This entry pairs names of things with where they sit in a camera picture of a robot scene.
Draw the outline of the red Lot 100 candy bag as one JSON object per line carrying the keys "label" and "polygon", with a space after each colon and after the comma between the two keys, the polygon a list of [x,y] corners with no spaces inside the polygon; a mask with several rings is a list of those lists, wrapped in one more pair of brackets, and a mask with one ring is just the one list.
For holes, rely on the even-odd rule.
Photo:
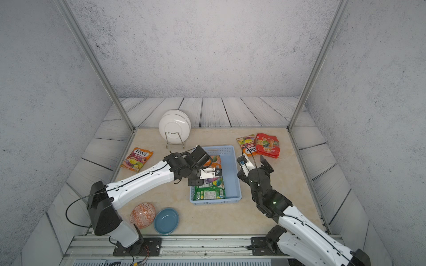
{"label": "red Lot 100 candy bag", "polygon": [[259,155],[278,158],[280,155],[280,143],[278,138],[263,133],[257,134],[256,151]]}

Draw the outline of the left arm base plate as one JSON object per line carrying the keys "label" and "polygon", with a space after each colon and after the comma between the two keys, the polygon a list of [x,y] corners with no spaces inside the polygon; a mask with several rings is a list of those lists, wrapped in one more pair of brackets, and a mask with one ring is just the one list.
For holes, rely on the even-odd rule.
{"label": "left arm base plate", "polygon": [[137,241],[132,246],[125,248],[118,242],[115,245],[114,257],[158,257],[162,247],[162,238],[145,237],[142,241]]}

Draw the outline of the light blue plastic basket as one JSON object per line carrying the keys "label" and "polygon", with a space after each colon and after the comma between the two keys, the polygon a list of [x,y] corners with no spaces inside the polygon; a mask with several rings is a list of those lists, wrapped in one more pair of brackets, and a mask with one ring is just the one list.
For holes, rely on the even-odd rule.
{"label": "light blue plastic basket", "polygon": [[231,145],[203,146],[203,149],[211,156],[219,155],[224,179],[224,199],[194,200],[195,188],[190,187],[190,202],[194,205],[213,205],[225,203],[238,203],[242,198],[240,180],[237,177],[238,164],[235,149]]}

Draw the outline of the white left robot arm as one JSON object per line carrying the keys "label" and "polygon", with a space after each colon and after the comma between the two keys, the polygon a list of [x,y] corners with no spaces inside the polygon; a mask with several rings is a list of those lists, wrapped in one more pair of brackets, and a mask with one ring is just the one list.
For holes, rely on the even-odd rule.
{"label": "white left robot arm", "polygon": [[144,244],[137,226],[124,220],[118,210],[140,195],[170,182],[187,179],[188,186],[200,186],[210,178],[221,178],[223,171],[213,166],[213,158],[202,148],[171,153],[151,168],[118,182],[92,185],[87,210],[94,234],[110,236],[126,249]]}

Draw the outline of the green Fox's spring tea bag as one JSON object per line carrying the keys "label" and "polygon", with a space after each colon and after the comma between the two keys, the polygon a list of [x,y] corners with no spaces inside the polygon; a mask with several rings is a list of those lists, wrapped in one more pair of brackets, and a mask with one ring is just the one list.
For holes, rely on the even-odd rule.
{"label": "green Fox's spring tea bag", "polygon": [[213,181],[208,181],[201,186],[194,187],[194,195],[192,199],[194,201],[203,200],[219,200],[225,199],[225,186],[223,178],[213,178]]}

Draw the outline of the orange Fox's fruits bag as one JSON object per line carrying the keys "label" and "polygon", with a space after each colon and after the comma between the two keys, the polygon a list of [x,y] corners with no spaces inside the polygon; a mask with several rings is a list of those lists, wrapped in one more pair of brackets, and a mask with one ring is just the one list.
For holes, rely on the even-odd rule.
{"label": "orange Fox's fruits bag", "polygon": [[204,164],[207,168],[222,168],[221,158],[219,155],[211,155],[211,159]]}
{"label": "orange Fox's fruits bag", "polygon": [[236,140],[246,156],[257,155],[256,136],[254,134],[239,137]]}

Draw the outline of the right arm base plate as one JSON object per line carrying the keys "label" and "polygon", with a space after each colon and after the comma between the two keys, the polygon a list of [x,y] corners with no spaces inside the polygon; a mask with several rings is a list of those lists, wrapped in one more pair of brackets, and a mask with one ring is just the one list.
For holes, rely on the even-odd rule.
{"label": "right arm base plate", "polygon": [[253,256],[274,256],[275,253],[268,246],[266,237],[251,237],[251,243],[246,249],[252,252]]}

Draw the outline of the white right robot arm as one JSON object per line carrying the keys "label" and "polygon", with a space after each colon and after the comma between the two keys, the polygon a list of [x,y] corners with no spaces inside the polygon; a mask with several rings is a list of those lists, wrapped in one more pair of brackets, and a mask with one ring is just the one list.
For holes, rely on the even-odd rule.
{"label": "white right robot arm", "polygon": [[250,186],[257,209],[276,222],[265,241],[250,249],[266,249],[272,254],[286,254],[305,266],[369,266],[370,257],[361,249],[352,250],[337,242],[313,224],[284,195],[271,185],[272,166],[261,157],[261,166],[246,155],[237,158],[237,177]]}

